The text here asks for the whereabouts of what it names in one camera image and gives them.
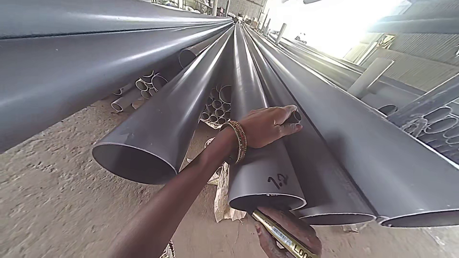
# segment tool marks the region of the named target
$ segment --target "bracelet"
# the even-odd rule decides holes
[[[231,126],[231,128],[234,130],[236,133],[236,138],[237,138],[237,145],[238,145],[238,151],[237,151],[237,158],[234,159],[231,156],[229,157],[229,160],[227,161],[228,164],[237,164],[241,160],[244,159],[246,156],[246,151],[247,151],[247,137],[246,133],[242,129],[242,126],[233,120],[230,120],[224,124],[222,124],[222,127],[220,128],[220,131],[226,128],[227,126]]]

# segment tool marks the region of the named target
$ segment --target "pipe rim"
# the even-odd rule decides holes
[[[119,104],[117,103],[112,103],[112,107],[114,110],[118,111],[118,112],[122,112],[123,111],[123,107],[120,106]]]
[[[459,209],[448,209],[424,213],[383,218],[381,226],[392,228],[444,227],[459,224]]]
[[[127,151],[135,151],[137,152],[138,154],[138,157],[141,158],[142,155],[144,154],[150,154],[152,155],[153,158],[155,158],[154,160],[155,161],[160,161],[161,165],[166,165],[167,167],[166,168],[170,168],[169,171],[163,171],[162,169],[159,169],[158,171],[161,171],[163,172],[163,175],[158,177],[157,175],[152,175],[153,173],[151,172],[151,169],[146,169],[146,173],[145,175],[141,175],[140,177],[138,178],[135,178],[133,177],[133,175],[136,175],[136,176],[139,176],[139,173],[133,173],[132,171],[129,171],[127,170],[127,172],[120,172],[120,171],[116,171],[116,169],[109,169],[108,166],[107,166],[107,163],[110,163],[110,162],[101,162],[101,158],[98,154],[99,154],[99,150],[101,151],[101,153],[104,153],[104,147],[108,147],[108,146],[118,146],[118,147],[124,147],[123,149],[127,150]],[[137,148],[135,146],[131,146],[131,145],[127,145],[127,144],[124,144],[124,143],[115,143],[115,142],[104,142],[104,143],[97,143],[94,145],[94,147],[92,148],[91,150],[91,153],[92,153],[92,156],[93,158],[97,161],[97,163],[102,166],[103,168],[105,168],[106,170],[108,170],[110,173],[112,174],[115,174],[119,177],[122,177],[124,179],[127,179],[127,180],[130,180],[130,181],[134,181],[134,182],[138,182],[138,183],[143,183],[143,184],[150,184],[150,185],[158,185],[158,184],[164,184],[166,183],[167,181],[169,181],[171,178],[173,178],[176,174],[177,174],[177,170],[174,168],[174,166],[171,165],[171,163],[167,162],[165,159],[161,158],[160,156],[152,153],[152,152],[149,152],[147,150],[144,150],[144,149],[140,149],[140,148]],[[148,180],[148,175],[152,175],[152,178],[155,178],[155,179],[158,179],[157,181],[156,180]]]
[[[364,223],[376,220],[376,216],[367,213],[326,213],[326,214],[317,214],[302,216],[299,219],[303,219],[310,225],[314,226],[341,226],[341,225],[352,225],[357,223]]]

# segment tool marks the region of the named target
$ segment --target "dusty floor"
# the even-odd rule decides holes
[[[112,175],[91,145],[127,117],[100,101],[0,155],[0,257],[103,257],[136,209],[161,186]],[[200,124],[187,157],[215,132]],[[207,185],[173,237],[177,258],[266,257],[251,220],[216,223]],[[459,258],[459,227],[360,233],[316,227],[324,258]]]

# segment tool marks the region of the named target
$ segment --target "small white pipe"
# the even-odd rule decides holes
[[[124,96],[112,102],[112,107],[116,111],[121,112],[127,106],[131,105],[132,102],[136,101],[140,97],[141,97],[140,90],[132,88],[130,91],[126,92]]]
[[[138,79],[135,81],[135,86],[139,89],[139,90],[148,90],[148,87],[146,86],[146,82],[143,81],[142,79]]]
[[[351,85],[347,92],[358,99],[368,93],[368,88],[394,63],[393,60],[378,57]]]

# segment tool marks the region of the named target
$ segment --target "large gray pipe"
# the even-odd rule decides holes
[[[458,165],[250,31],[384,226],[459,224]]]
[[[233,28],[226,31],[192,65],[96,143],[94,159],[108,171],[140,183],[163,184],[174,177],[232,33]]]
[[[240,22],[235,28],[234,51],[231,120],[239,120],[251,110],[269,107],[269,104]],[[257,206],[298,209],[306,204],[282,140],[259,149],[248,148],[244,160],[231,165],[230,170],[228,201],[235,209],[247,211]]]
[[[0,39],[222,25],[229,21],[139,0],[5,0],[0,9]]]
[[[248,34],[246,38],[269,103],[274,106],[297,105]],[[355,224],[375,219],[373,211],[333,157],[322,136],[305,113],[301,109],[298,112],[302,117],[300,123],[303,129],[284,137],[287,152],[308,202],[296,215],[307,217],[311,225]]]
[[[184,47],[230,24],[2,40],[0,152],[159,69]]]
[[[199,42],[196,45],[187,47],[180,51],[179,62],[182,68],[185,68],[187,65],[191,64],[193,60],[201,54],[210,44],[217,40],[222,33],[219,33],[213,37],[210,37],[203,42]]]

